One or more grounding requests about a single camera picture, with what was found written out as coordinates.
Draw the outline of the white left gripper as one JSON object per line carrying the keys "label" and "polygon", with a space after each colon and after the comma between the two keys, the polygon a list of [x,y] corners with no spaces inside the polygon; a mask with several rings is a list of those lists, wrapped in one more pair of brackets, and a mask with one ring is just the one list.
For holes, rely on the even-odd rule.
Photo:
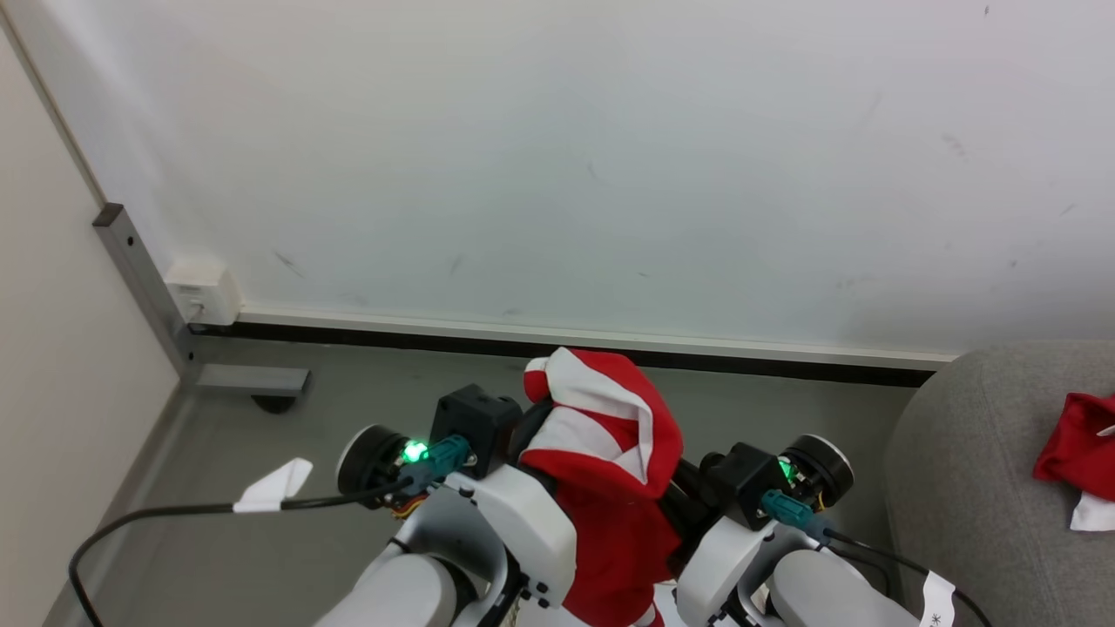
{"label": "white left gripper", "polygon": [[450,474],[388,540],[339,610],[510,610],[526,595],[562,606],[575,578],[576,533],[539,479],[518,467],[552,413],[525,409],[507,464],[483,479]]}

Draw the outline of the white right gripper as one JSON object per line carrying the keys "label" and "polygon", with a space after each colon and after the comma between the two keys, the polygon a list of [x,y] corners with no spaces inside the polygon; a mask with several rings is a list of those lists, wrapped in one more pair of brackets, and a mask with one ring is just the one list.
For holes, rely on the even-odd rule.
{"label": "white right gripper", "polygon": [[736,443],[700,464],[680,460],[666,488],[666,520],[679,539],[666,567],[682,623],[789,626],[775,602],[776,568],[793,552],[826,551],[821,512],[853,484],[849,457],[815,434],[778,454]]}

